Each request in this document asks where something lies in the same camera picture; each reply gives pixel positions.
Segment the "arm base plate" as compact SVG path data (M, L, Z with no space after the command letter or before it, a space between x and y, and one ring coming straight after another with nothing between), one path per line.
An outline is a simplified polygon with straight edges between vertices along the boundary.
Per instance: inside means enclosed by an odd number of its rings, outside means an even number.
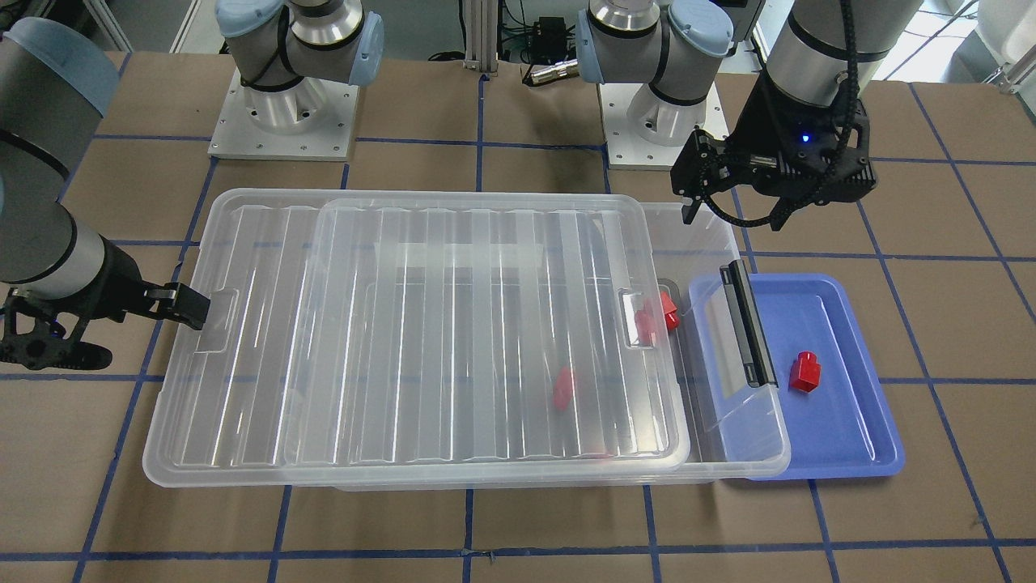
M234 71L210 138L220 161L349 159L359 87L304 79L281 92L244 87Z
M645 83L598 85L608 166L617 170L669 171L695 129L728 137L717 88L703 103L663 103Z

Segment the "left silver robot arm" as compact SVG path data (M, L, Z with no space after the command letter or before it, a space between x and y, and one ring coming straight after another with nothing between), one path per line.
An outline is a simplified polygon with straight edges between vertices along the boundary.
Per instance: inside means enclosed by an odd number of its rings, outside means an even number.
M735 43L711 1L591 1L575 47L588 83L634 83L633 121L651 143L681 147L670 170L683 222L702 207L738 228L780 230L803 207L854 203L876 188L861 92L918 1L796 1L732 133L699 124Z

